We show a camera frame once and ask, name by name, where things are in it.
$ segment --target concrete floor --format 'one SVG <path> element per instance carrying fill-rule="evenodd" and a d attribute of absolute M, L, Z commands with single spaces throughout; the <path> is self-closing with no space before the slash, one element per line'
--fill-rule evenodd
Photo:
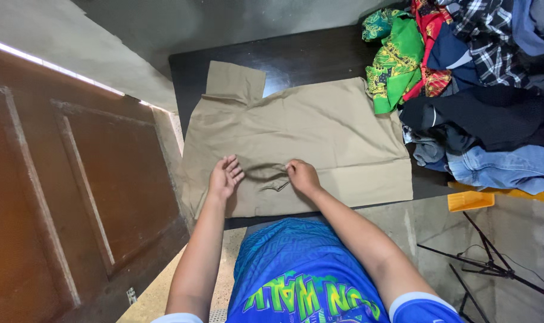
<path fill-rule="evenodd" d="M 472 244 L 480 243 L 479 235 L 461 212 L 448 212 L 446 196 L 376 206 L 358 212 L 380 226 L 412 259 L 440 297 L 458 308 L 464 290 L 449 268 L 450 259 L 416 246 L 419 243 L 443 252 L 459 253 Z M 544 278 L 544 203 L 498 196 L 494 207 L 472 210 L 468 214 L 500 252 L 510 255 L 513 260 L 535 270 Z M 224 233 L 212 311 L 228 307 L 234 283 L 234 262 L 245 230 L 235 229 Z M 174 258 L 118 322 L 150 322 L 163 314 L 172 274 L 181 254 Z M 464 256 L 487 259 L 479 247 L 470 248 Z M 516 281 L 462 272 L 461 263 L 451 263 L 458 269 L 491 322 L 525 322 L 533 317 L 537 318 L 536 321 L 544 322 L 544 296 L 541 294 L 523 288 Z M 510 264 L 519 275 L 544 287 L 534 274 L 514 263 Z M 481 321 L 471 303 L 466 305 L 465 311 L 477 322 Z"/>

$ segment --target hand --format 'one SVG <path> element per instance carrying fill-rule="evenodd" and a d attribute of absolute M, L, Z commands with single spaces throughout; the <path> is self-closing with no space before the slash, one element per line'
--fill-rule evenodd
<path fill-rule="evenodd" d="M 226 156 L 216 163 L 210 174 L 208 196 L 213 196 L 223 201 L 234 193 L 236 186 L 244 178 L 244 172 L 238 163 L 236 155 Z"/>
<path fill-rule="evenodd" d="M 316 169 L 305 161 L 292 159 L 286 164 L 286 170 L 292 186 L 308 198 L 324 190 L 319 184 Z"/>

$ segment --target black table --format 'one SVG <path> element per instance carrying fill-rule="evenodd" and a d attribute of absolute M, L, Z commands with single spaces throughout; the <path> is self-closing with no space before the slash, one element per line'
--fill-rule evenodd
<path fill-rule="evenodd" d="M 211 60 L 238 64 L 266 72 L 264 96 L 289 87 L 364 77 L 381 42 L 362 41 L 359 26 L 323 29 L 263 40 L 245 42 L 200 51 L 174 54 L 169 57 L 182 134 L 190 115 L 206 91 L 206 78 Z M 410 155 L 414 146 L 407 145 Z M 452 177 L 421 167 L 412 158 L 414 199 L 455 193 L 447 187 Z M 312 216 L 317 213 L 299 214 Z M 227 219 L 226 228 L 240 228 L 278 220 L 281 217 Z"/>

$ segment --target person's left hand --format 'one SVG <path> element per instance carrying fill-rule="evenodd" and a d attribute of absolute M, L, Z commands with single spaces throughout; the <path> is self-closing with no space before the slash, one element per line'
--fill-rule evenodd
<path fill-rule="evenodd" d="M 244 172 L 236 155 L 226 156 L 218 160 L 210 175 L 208 195 L 226 201 L 243 178 Z"/>

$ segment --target plaid shirt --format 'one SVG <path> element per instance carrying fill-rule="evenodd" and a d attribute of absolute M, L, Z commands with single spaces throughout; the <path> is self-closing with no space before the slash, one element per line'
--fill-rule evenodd
<path fill-rule="evenodd" d="M 477 74 L 486 85 L 515 87 L 528 84 L 512 38 L 513 0 L 455 0 L 461 8 L 452 14 L 453 33 L 468 42 Z"/>

